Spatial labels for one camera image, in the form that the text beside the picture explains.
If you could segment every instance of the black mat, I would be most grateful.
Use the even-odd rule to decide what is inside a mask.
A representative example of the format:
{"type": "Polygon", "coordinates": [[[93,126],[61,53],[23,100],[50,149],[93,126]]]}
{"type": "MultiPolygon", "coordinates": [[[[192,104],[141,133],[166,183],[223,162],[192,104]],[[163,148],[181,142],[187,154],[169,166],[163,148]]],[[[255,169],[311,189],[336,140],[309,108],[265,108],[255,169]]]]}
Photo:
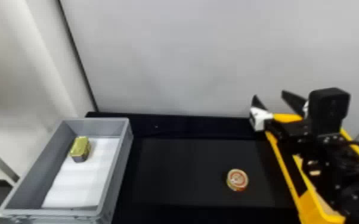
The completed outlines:
{"type": "Polygon", "coordinates": [[[145,139],[134,202],[185,206],[274,207],[275,198],[259,150],[266,142],[145,139]],[[225,184],[230,169],[244,170],[249,185],[234,192],[225,184]]]}
{"type": "MultiPolygon", "coordinates": [[[[112,223],[276,223],[278,220],[285,221],[288,224],[299,223],[295,205],[273,150],[268,145],[267,140],[265,140],[264,134],[255,133],[246,118],[95,112],[90,112],[86,116],[128,117],[135,137],[112,223]],[[209,194],[208,192],[202,194],[203,198],[198,195],[195,198],[191,197],[191,194],[195,195],[199,191],[198,187],[195,190],[189,184],[191,182],[194,185],[200,184],[199,180],[196,180],[195,175],[193,175],[195,179],[189,182],[187,186],[181,185],[185,181],[176,186],[175,180],[169,178],[171,190],[163,189],[161,192],[157,190],[161,189],[161,186],[156,185],[150,178],[145,178],[143,174],[140,174],[141,172],[146,172],[145,175],[149,173],[148,175],[154,178],[155,181],[163,182],[161,179],[157,180],[156,174],[153,175],[154,172],[148,171],[146,167],[149,167],[148,169],[156,169],[161,166],[162,169],[168,170],[173,170],[174,167],[182,167],[185,172],[191,173],[191,169],[187,165],[196,166],[196,163],[189,164],[186,161],[176,159],[176,157],[182,156],[188,158],[188,161],[195,161],[195,159],[191,158],[202,157],[203,154],[181,153],[180,147],[175,146],[177,144],[169,143],[171,141],[188,142],[191,139],[196,142],[201,141],[194,144],[194,147],[200,148],[203,151],[207,151],[208,148],[213,148],[215,151],[219,148],[220,150],[232,151],[232,147],[229,145],[217,147],[217,141],[233,142],[232,145],[237,145],[233,145],[233,147],[239,151],[247,148],[248,145],[253,145],[250,142],[255,142],[256,148],[254,153],[243,155],[245,160],[237,157],[235,160],[231,160],[231,163],[219,163],[214,167],[214,170],[219,173],[226,169],[224,164],[232,168],[232,166],[240,164],[241,160],[241,166],[245,166],[244,169],[249,167],[246,164],[257,164],[258,166],[254,167],[253,171],[247,172],[251,178],[251,187],[259,196],[252,196],[250,193],[242,192],[245,195],[241,197],[245,197],[245,200],[249,200],[249,202],[244,201],[244,199],[241,200],[239,195],[234,195],[236,197],[234,200],[231,200],[230,195],[236,194],[236,192],[228,192],[229,189],[222,186],[223,182],[218,180],[214,172],[211,172],[209,176],[211,180],[214,180],[212,182],[217,183],[214,187],[216,191],[219,191],[219,189],[226,191],[224,193],[226,196],[222,196],[223,198],[225,197],[224,199],[227,199],[227,202],[224,204],[217,202],[218,197],[215,197],[216,200],[206,199],[209,194]]],[[[215,156],[204,158],[203,163],[213,166],[213,163],[216,163],[216,159],[220,154],[208,153],[210,154],[207,155],[215,156]]],[[[199,168],[196,172],[201,173],[202,170],[199,168]]],[[[187,179],[189,181],[190,179],[187,177],[189,176],[182,175],[183,180],[187,179]]]]}

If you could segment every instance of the white foam insert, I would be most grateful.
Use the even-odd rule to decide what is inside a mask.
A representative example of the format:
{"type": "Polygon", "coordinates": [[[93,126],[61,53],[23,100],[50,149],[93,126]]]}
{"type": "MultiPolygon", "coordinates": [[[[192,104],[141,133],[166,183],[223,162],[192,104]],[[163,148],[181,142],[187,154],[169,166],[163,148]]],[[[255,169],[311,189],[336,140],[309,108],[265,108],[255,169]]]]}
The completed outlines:
{"type": "Polygon", "coordinates": [[[117,153],[119,138],[89,138],[91,153],[82,163],[71,156],[48,191],[42,208],[80,208],[97,206],[106,184],[107,175],[117,153]]]}

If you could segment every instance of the black tabletop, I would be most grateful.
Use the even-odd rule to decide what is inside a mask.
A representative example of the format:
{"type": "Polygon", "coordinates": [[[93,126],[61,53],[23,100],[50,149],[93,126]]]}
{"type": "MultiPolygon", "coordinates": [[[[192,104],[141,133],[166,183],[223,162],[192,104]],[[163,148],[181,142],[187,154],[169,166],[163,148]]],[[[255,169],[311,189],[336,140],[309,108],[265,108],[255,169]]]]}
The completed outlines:
{"type": "Polygon", "coordinates": [[[128,117],[134,142],[113,223],[298,223],[289,190],[263,134],[245,118],[93,113],[128,117]],[[243,192],[225,174],[244,170],[243,192]]]}

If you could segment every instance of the black camera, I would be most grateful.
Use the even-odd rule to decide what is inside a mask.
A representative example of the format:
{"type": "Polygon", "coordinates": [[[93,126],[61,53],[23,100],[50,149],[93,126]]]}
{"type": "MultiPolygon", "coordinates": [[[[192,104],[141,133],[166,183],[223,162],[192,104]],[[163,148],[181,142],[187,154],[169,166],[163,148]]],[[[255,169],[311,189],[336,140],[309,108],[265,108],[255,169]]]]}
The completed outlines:
{"type": "Polygon", "coordinates": [[[338,88],[312,91],[308,109],[312,133],[317,136],[339,133],[350,99],[349,93],[338,88]]]}

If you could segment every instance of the round can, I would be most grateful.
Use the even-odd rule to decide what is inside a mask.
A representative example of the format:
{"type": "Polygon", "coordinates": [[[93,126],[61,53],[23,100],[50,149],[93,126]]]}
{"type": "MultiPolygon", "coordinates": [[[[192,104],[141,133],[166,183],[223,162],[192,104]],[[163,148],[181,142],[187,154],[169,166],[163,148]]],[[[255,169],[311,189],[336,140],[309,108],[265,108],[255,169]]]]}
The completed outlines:
{"type": "Polygon", "coordinates": [[[227,175],[227,185],[233,191],[243,191],[247,187],[249,179],[244,171],[232,169],[227,175]]]}

